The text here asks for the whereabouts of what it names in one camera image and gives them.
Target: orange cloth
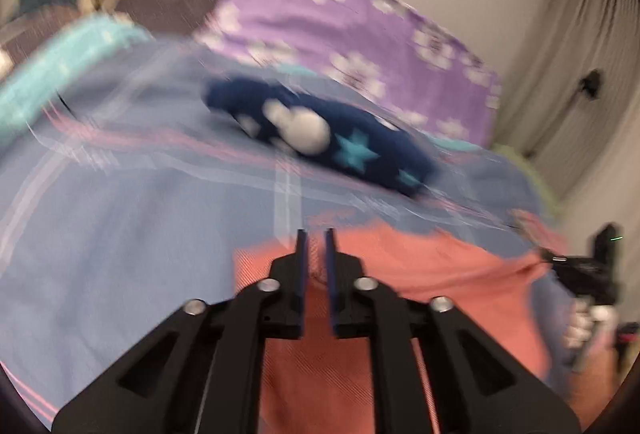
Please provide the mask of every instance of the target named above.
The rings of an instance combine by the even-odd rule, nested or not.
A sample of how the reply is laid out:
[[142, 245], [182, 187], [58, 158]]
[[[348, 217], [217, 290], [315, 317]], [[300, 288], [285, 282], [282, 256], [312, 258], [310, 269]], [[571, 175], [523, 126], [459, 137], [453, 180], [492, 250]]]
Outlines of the orange cloth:
[[[446, 295], [538, 377], [548, 355], [533, 322], [529, 286], [545, 273], [537, 254], [505, 262], [437, 231], [405, 234], [382, 222], [337, 231], [338, 250], [362, 260], [367, 275], [417, 301]], [[238, 289], [266, 277], [290, 253], [270, 243], [236, 257]], [[309, 284], [301, 340], [268, 340], [260, 416], [278, 434], [374, 432], [367, 340], [333, 337], [324, 285], [324, 237], [309, 240]]]

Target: star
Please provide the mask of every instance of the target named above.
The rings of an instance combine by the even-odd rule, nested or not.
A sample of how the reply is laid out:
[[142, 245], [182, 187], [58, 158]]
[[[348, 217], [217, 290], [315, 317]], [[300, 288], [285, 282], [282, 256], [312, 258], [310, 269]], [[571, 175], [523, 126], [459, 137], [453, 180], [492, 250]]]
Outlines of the star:
[[358, 129], [353, 130], [351, 138], [344, 138], [340, 135], [335, 135], [335, 137], [340, 144], [340, 151], [335, 154], [334, 160], [343, 167], [350, 167], [360, 174], [364, 174], [367, 170], [365, 163], [380, 157], [379, 154], [367, 147], [369, 137]]
[[400, 170], [396, 180], [398, 180], [400, 183], [404, 183], [406, 186], [409, 186], [409, 187], [422, 185], [422, 182], [419, 179], [417, 179], [410, 172], [406, 172], [405, 170]]

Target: beige curtain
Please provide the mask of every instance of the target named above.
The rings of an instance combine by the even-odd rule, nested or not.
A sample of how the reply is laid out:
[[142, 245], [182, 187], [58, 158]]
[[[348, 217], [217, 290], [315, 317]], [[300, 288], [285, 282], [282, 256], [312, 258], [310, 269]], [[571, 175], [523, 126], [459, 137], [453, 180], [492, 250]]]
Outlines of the beige curtain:
[[587, 254], [603, 224], [623, 228], [618, 279], [624, 321], [640, 320], [640, 86], [605, 152], [566, 199], [562, 228], [572, 254]]
[[597, 101], [584, 96], [533, 159], [564, 197], [606, 147], [636, 88], [640, 64], [638, 0], [547, 0], [504, 82], [495, 141], [529, 151], [592, 69], [604, 72]]

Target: silver screw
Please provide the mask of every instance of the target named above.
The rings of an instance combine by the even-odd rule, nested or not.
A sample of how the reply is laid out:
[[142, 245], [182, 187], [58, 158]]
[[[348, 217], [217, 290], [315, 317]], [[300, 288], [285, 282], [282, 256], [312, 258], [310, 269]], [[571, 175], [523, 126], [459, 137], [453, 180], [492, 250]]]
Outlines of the silver screw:
[[435, 297], [429, 304], [438, 313], [443, 313], [453, 309], [453, 303], [449, 297]]
[[355, 283], [353, 283], [353, 286], [361, 291], [370, 291], [378, 287], [378, 281], [372, 279], [371, 277], [361, 277], [359, 279], [356, 279]]
[[260, 291], [266, 291], [270, 293], [272, 291], [280, 289], [280, 283], [275, 279], [263, 279], [260, 281], [260, 283], [258, 283], [258, 289]]
[[189, 315], [200, 315], [200, 313], [207, 309], [207, 303], [200, 299], [191, 299], [184, 303], [182, 309]]

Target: white mickey mouse silhouette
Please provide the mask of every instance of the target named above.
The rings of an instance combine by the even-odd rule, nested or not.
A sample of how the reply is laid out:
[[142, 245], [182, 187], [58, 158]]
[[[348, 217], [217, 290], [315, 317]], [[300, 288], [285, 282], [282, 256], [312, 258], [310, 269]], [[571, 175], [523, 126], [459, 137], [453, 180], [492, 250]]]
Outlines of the white mickey mouse silhouette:
[[262, 112], [277, 127], [280, 138], [298, 153], [316, 156], [331, 143], [329, 124], [309, 108], [288, 108], [279, 100], [268, 99], [262, 105]]

